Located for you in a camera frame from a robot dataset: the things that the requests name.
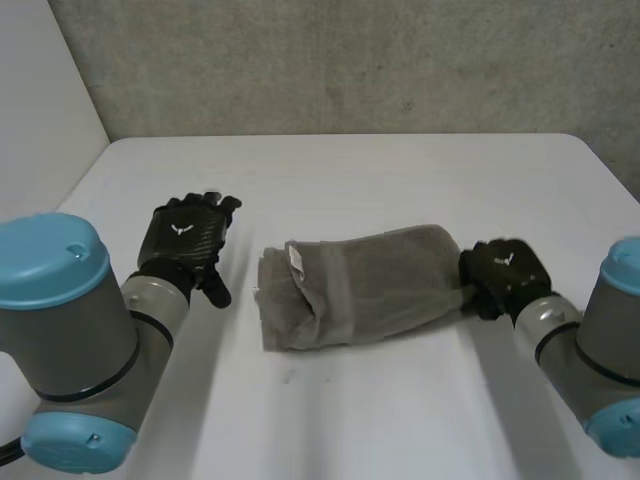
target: towel label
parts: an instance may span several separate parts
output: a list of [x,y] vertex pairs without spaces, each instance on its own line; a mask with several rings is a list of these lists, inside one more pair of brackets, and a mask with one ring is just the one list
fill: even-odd
[[304,269],[302,268],[302,256],[293,246],[289,245],[289,262],[291,266],[300,273],[300,280],[304,280]]

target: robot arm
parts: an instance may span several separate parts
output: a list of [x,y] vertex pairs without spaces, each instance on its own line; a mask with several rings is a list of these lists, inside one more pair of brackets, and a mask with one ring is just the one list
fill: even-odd
[[[494,242],[461,257],[463,278],[479,288],[481,317],[509,313],[519,350],[539,365],[585,433],[612,456],[640,457],[640,240],[611,248],[584,316],[552,292],[524,242]],[[520,262],[494,266],[514,249]],[[531,282],[532,275],[544,281]]]
[[219,200],[190,194],[158,208],[121,289],[88,222],[49,214],[0,226],[0,338],[41,398],[21,437],[33,460],[69,473],[124,461],[191,290],[231,302],[215,265],[240,202]]

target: white table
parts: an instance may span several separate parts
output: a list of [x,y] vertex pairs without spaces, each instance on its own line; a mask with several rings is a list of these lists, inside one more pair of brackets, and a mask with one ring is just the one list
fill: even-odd
[[[361,348],[261,348],[257,261],[265,247],[289,239],[348,239],[423,223],[441,224],[461,247],[523,237],[556,289],[584,308],[610,244],[640,233],[640,206],[580,140],[129,139],[104,152],[62,210],[93,223],[124,281],[154,207],[212,188],[244,202],[221,263],[235,303],[216,311],[195,296],[137,447],[102,478],[640,476],[640,462],[602,453],[537,368],[517,356],[507,318]],[[3,395],[11,384],[7,404],[22,415],[3,413],[15,433],[35,400],[19,372],[2,365]],[[26,460],[3,475],[77,478]]]

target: light blue joint cap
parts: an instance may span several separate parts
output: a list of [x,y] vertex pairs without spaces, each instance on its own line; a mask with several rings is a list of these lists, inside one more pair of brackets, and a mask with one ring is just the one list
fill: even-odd
[[45,412],[29,419],[20,445],[45,467],[67,473],[106,473],[122,465],[136,438],[131,428],[106,418]]
[[640,397],[614,403],[595,413],[584,431],[614,457],[640,457]]
[[0,224],[0,308],[35,310],[75,300],[110,270],[86,220],[47,213]]
[[640,237],[615,243],[600,266],[600,274],[612,287],[640,296]]

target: folded towel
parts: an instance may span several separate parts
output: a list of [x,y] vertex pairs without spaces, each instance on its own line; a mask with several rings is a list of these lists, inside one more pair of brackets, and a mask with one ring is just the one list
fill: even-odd
[[267,248],[256,293],[264,348],[371,343],[459,311],[474,292],[460,285],[459,257],[438,225]]

